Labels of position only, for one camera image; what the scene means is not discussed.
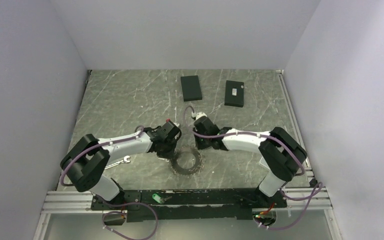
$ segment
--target metal frame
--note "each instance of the metal frame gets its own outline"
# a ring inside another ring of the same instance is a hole
[[[277,70],[277,75],[279,78],[279,83],[282,88],[285,101],[288,106],[289,117],[292,121],[292,127],[294,130],[295,137],[298,142],[304,147],[304,142],[301,137],[301,132],[298,127],[297,120],[294,115],[294,110],[292,108],[291,101],[288,96],[288,91],[285,86],[283,79],[283,71]],[[311,168],[310,162],[308,159],[305,160],[306,168],[305,172],[308,180],[314,178],[313,169]],[[303,187],[294,187],[294,188],[285,188],[284,191],[288,196],[293,198],[300,198],[308,196],[312,188],[303,188]],[[104,214],[109,211],[93,211],[91,210],[93,195],[91,192],[77,192],[77,191],[49,191],[46,194],[46,198],[43,203],[43,207],[40,213],[39,222],[37,224],[36,232],[34,234],[33,240],[44,240],[46,231],[48,229],[48,224],[52,214]],[[301,211],[306,205],[307,201],[291,201],[286,200],[286,208],[276,208],[276,211]],[[264,208],[254,208],[254,212],[264,211]],[[332,239],[342,240],[341,231],[338,227],[338,223],[333,212],[333,207],[331,200],[329,198],[328,191],[323,187],[322,191],[319,192],[316,196],[311,199],[311,202],[308,206],[308,210],[324,210],[326,216],[327,224],[330,230]]]

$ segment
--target cable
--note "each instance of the cable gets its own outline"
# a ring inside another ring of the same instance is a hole
[[[186,112],[188,109],[191,109],[192,110],[192,113],[194,114],[195,113],[195,110],[194,108],[189,105],[187,106],[185,109],[184,109],[184,112],[183,112],[183,124],[188,127],[188,125],[186,124]],[[255,132],[250,132],[250,131],[238,131],[238,132],[231,132],[231,133],[225,133],[225,134],[220,134],[220,135],[210,135],[210,136],[207,136],[207,135],[202,135],[202,134],[199,134],[197,132],[194,132],[194,130],[192,128],[189,128],[189,130],[197,137],[200,137],[200,138],[203,138],[203,139],[216,139],[216,138],[222,138],[222,137],[226,137],[226,136],[232,136],[232,135],[237,135],[237,134],[245,134],[245,135],[251,135],[251,136],[260,136],[260,137],[263,137],[263,138],[266,138],[266,139],[270,139],[270,140],[273,140],[275,141],[276,143],[278,143],[279,145],[281,145],[285,150],[286,152],[292,157],[292,159],[295,161],[295,163],[298,165],[299,169],[301,169],[301,172],[300,173],[297,173],[296,176],[302,176],[304,174],[306,174],[306,170],[304,169],[304,166],[301,164],[301,162],[298,160],[297,156],[295,156],[295,154],[283,143],[281,142],[279,139],[273,137],[273,136],[270,136],[270,135],[265,135],[265,134],[259,134],[257,135],[257,133]],[[270,230],[286,230],[286,229],[289,229],[291,227],[293,227],[295,224],[297,224],[301,218],[304,216],[304,214],[306,213],[307,211],[307,208],[310,204],[310,200],[312,197],[314,197],[316,194],[318,194],[323,188],[323,183],[322,182],[319,182],[317,183],[314,188],[312,189],[311,191],[311,194],[308,195],[308,196],[305,196],[305,197],[290,197],[290,196],[287,196],[283,191],[282,189],[280,189],[280,193],[287,199],[289,200],[292,200],[292,201],[303,201],[303,200],[308,200],[307,201],[307,204],[305,205],[305,207],[303,208],[301,214],[298,216],[297,219],[295,219],[295,221],[293,223],[291,223],[290,225],[288,226],[283,226],[283,227],[272,227],[272,228],[269,228],[268,226],[266,226],[267,229],[270,229]]]
[[[154,236],[154,234],[156,233],[157,231],[157,228],[158,228],[158,216],[157,216],[157,213],[155,212],[155,210],[150,207],[148,204],[145,204],[145,203],[142,203],[142,202],[128,202],[128,203],[124,203],[124,204],[111,204],[107,201],[105,201],[101,196],[98,196],[96,195],[104,204],[106,204],[107,206],[109,207],[112,207],[112,208],[120,208],[120,207],[125,207],[125,206],[129,206],[129,205],[141,205],[141,206],[145,206],[147,207],[148,209],[151,210],[152,214],[154,215],[155,217],[155,227],[153,229],[153,231],[151,232],[151,234],[145,238],[141,238],[141,239],[135,239],[135,238],[131,238],[131,237],[128,237],[126,235],[123,235],[122,233],[118,232],[117,230],[114,230],[113,228],[105,225],[105,217],[107,217],[108,215],[111,215],[111,214],[121,214],[121,215],[125,215],[123,212],[119,212],[119,211],[110,211],[108,213],[105,213],[103,216],[102,216],[102,225],[103,225],[103,228],[104,229],[107,229],[115,234],[117,234],[118,236],[122,237],[122,238],[125,238],[127,240],[147,240],[147,239],[150,239]]]
[[[313,190],[311,191],[311,194],[314,194],[314,192],[316,191],[316,188],[319,187],[319,188],[322,188],[323,187],[323,183],[319,182],[317,183]],[[268,226],[265,226],[265,228],[267,230],[273,230],[273,231],[282,231],[282,230],[286,230],[286,229],[289,229],[289,228],[292,228],[293,226],[295,226],[304,216],[304,214],[306,213],[307,211],[307,208],[309,207],[310,205],[310,201],[311,201],[311,197],[308,199],[307,201],[307,204],[305,205],[305,207],[302,209],[301,213],[299,214],[299,216],[295,219],[295,221],[293,221],[291,224],[287,225],[287,226],[281,226],[281,227],[268,227]]]
[[[275,206],[275,203],[273,202],[267,210],[262,211],[262,212],[260,212],[259,214],[262,214],[262,215],[266,215],[266,214],[268,214],[268,213],[270,212],[270,210],[272,210],[272,208],[273,208],[274,206]]]
[[[88,152],[90,152],[90,151],[92,151],[92,150],[94,150],[94,149],[96,149],[96,148],[103,147],[103,146],[107,146],[107,145],[112,145],[112,144],[118,144],[118,143],[122,143],[122,142],[127,142],[127,141],[134,140],[134,139],[140,137],[140,136],[144,133],[144,129],[145,129],[145,128],[144,128],[144,126],[139,125],[139,126],[137,126],[137,127],[134,129],[134,131],[136,132],[138,129],[140,129],[140,131],[138,132],[138,134],[136,134],[136,135],[134,135],[134,136],[126,137],[126,138],[119,139],[119,140],[107,141],[107,142],[99,143],[99,144],[93,145],[93,146],[91,146],[91,147],[85,149],[84,151],[82,151],[82,152],[81,152],[79,155],[77,155],[77,156],[76,156],[76,157],[75,157],[75,158],[74,158],[74,159],[67,165],[67,167],[62,171],[61,177],[59,178],[59,183],[60,183],[62,186],[65,186],[65,187],[66,187],[66,186],[73,186],[73,184],[64,183],[64,178],[66,177],[67,172],[70,170],[70,168],[73,166],[73,164],[74,164],[75,162],[77,162],[77,161],[78,161],[81,157],[83,157],[85,154],[87,154]],[[122,215],[124,215],[124,213],[119,212],[119,211],[110,211],[110,212],[108,212],[108,213],[106,213],[106,214],[104,214],[104,215],[102,216],[102,225],[103,225],[103,228],[104,228],[104,229],[107,229],[107,230],[109,230],[109,231],[111,231],[111,232],[113,232],[113,233],[119,235],[120,237],[123,237],[123,238],[127,239],[127,240],[147,240],[147,239],[152,238],[152,236],[153,236],[153,235],[155,234],[155,232],[157,231],[157,227],[158,227],[158,216],[157,216],[157,213],[155,212],[155,210],[154,210],[152,207],[150,207],[149,205],[147,205],[147,204],[145,204],[145,203],[142,203],[142,202],[128,202],[128,203],[124,203],[124,204],[111,204],[111,203],[105,201],[101,196],[98,196],[98,195],[96,195],[96,196],[97,196],[98,198],[100,198],[100,200],[101,200],[104,204],[106,204],[107,206],[112,207],[112,208],[122,208],[122,210],[123,210],[124,207],[129,206],[129,205],[142,205],[142,206],[145,206],[145,207],[147,207],[148,209],[150,209],[151,212],[153,213],[153,215],[155,216],[155,227],[154,227],[152,233],[151,233],[149,236],[145,237],[145,238],[141,238],[141,239],[130,238],[130,237],[128,237],[128,236],[126,236],[126,235],[123,235],[123,234],[121,234],[120,232],[118,232],[118,231],[116,231],[116,230],[110,228],[109,226],[105,225],[105,221],[104,221],[104,220],[105,220],[105,217],[106,217],[106,216],[108,216],[108,215],[110,215],[110,214],[115,214],[115,213],[117,213],[117,214],[120,214],[120,213],[121,213]]]
[[[79,160],[81,157],[83,157],[85,154],[87,154],[88,152],[94,150],[94,149],[97,149],[99,147],[103,147],[103,146],[107,146],[107,145],[111,145],[111,144],[118,144],[118,143],[122,143],[122,142],[127,142],[127,141],[130,141],[130,140],[134,140],[138,137],[140,137],[142,135],[142,133],[144,133],[144,126],[142,125],[139,125],[137,126],[134,131],[136,132],[138,129],[140,129],[139,133],[134,135],[134,136],[131,136],[131,137],[126,137],[126,138],[123,138],[123,139],[119,139],[119,140],[114,140],[114,141],[107,141],[107,142],[103,142],[103,143],[99,143],[99,144],[96,144],[96,145],[93,145],[89,148],[86,148],[84,151],[82,151],[79,155],[77,155],[68,165],[67,167],[62,171],[61,173],[61,176],[59,177],[59,184],[61,184],[62,186],[64,187],[68,187],[68,186],[73,186],[73,184],[69,184],[69,183],[64,183],[64,178],[66,177],[68,171],[70,170],[70,168],[73,166],[74,163],[77,162],[77,160]]]
[[[186,111],[188,109],[191,109],[193,113],[195,113],[195,110],[194,108],[189,105],[187,106],[185,109],[184,109],[184,113],[183,113],[183,123],[185,126],[188,126],[186,125]],[[244,134],[244,135],[251,135],[251,136],[258,136],[257,133],[255,132],[251,132],[251,131],[238,131],[237,133],[236,132],[231,132],[231,133],[224,133],[224,134],[220,134],[220,135],[211,135],[211,136],[207,136],[207,135],[202,135],[202,134],[199,134],[197,132],[194,132],[192,129],[190,129],[190,131],[197,137],[200,137],[200,138],[203,138],[203,139],[217,139],[217,138],[222,138],[222,137],[227,137],[227,136],[232,136],[232,135],[236,135],[236,134]],[[260,134],[259,135],[260,137],[263,137],[263,138],[266,138],[266,139],[270,139],[270,140],[273,140],[275,141],[276,143],[278,143],[279,145],[281,145],[285,150],[286,152],[292,157],[292,159],[296,162],[296,164],[299,166],[299,169],[301,169],[301,172],[300,173],[297,173],[296,176],[302,176],[304,174],[306,174],[306,170],[305,168],[303,167],[303,165],[301,164],[301,162],[298,160],[297,156],[295,156],[294,153],[292,153],[292,151],[282,142],[280,141],[279,139],[273,137],[273,136],[270,136],[270,135],[265,135],[265,134]]]

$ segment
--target glass panel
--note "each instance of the glass panel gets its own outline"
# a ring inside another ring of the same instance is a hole
[[[288,218],[286,211],[278,211],[273,227],[282,227],[293,222],[299,211]],[[114,229],[130,238],[141,239],[150,234],[154,221],[125,223]],[[120,240],[120,236],[102,229],[100,214],[53,214],[49,221],[45,240]],[[309,210],[294,227],[284,231],[257,228],[252,220],[185,219],[161,220],[154,240],[240,240],[240,239],[294,239],[331,240],[328,223],[323,210]]]

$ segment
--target wrench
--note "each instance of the wrench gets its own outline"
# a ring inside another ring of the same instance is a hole
[[[116,161],[108,166],[106,166],[104,169],[107,170],[107,169],[110,169],[112,167],[115,167],[115,166],[118,166],[120,164],[129,164],[131,161],[129,160],[130,156],[124,156],[124,158],[120,161]]]

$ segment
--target black rectangular box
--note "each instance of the black rectangular box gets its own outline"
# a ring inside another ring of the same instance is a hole
[[[226,92],[224,93],[224,105],[239,107],[244,106],[244,83],[241,81],[226,81]]]
[[[195,76],[182,76],[180,77],[181,91],[183,92],[183,101],[196,101],[202,100],[203,94],[201,92],[200,79]]]

